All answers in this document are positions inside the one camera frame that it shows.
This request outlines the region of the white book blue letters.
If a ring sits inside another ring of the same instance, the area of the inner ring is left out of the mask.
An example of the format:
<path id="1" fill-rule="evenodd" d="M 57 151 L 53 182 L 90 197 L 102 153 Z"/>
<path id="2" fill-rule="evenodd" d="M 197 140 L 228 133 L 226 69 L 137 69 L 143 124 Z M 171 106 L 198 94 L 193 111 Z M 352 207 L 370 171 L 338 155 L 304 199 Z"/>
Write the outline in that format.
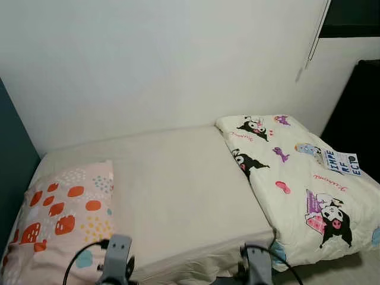
<path id="1" fill-rule="evenodd" d="M 343 175 L 361 176 L 363 171 L 359 167 L 357 154 L 347 154 L 334 150 L 323 152 L 325 167 Z"/>

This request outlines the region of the teal upholstered headboard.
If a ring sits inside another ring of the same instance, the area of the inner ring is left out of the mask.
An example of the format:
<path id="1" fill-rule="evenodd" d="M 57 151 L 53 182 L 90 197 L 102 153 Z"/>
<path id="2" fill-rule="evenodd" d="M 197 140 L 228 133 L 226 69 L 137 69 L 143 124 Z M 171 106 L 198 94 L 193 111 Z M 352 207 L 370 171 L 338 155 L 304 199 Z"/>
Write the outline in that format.
<path id="1" fill-rule="evenodd" d="M 17 212 L 39 163 L 40 155 L 0 79 L 0 245 L 12 237 Z"/>

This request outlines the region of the pink patterned pillow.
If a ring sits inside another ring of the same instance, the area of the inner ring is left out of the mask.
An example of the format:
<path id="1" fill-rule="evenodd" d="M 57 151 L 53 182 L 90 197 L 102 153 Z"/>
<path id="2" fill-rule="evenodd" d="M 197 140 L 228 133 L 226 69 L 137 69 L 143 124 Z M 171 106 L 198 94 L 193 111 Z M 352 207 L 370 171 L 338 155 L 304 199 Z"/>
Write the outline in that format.
<path id="1" fill-rule="evenodd" d="M 116 231 L 112 192 L 110 160 L 36 179 L 25 193 L 2 260 L 0 283 L 62 285 L 65 269 L 73 261 L 67 285 L 95 285 L 105 251 L 92 246 L 75 254 Z"/>

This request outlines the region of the bed with cream sheet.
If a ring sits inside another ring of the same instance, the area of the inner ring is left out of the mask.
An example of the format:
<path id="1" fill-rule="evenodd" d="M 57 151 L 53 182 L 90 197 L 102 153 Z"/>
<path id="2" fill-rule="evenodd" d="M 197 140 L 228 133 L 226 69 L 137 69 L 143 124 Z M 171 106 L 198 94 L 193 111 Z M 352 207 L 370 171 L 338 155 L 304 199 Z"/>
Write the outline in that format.
<path id="1" fill-rule="evenodd" d="M 216 126 L 52 150 L 30 185 L 106 160 L 113 168 L 114 234 L 131 238 L 132 279 L 139 285 L 207 285 L 236 272 L 245 242 L 272 249 L 274 228 Z M 314 264 L 287 264 L 280 272 L 288 268 L 306 283 L 380 285 L 378 247 Z"/>

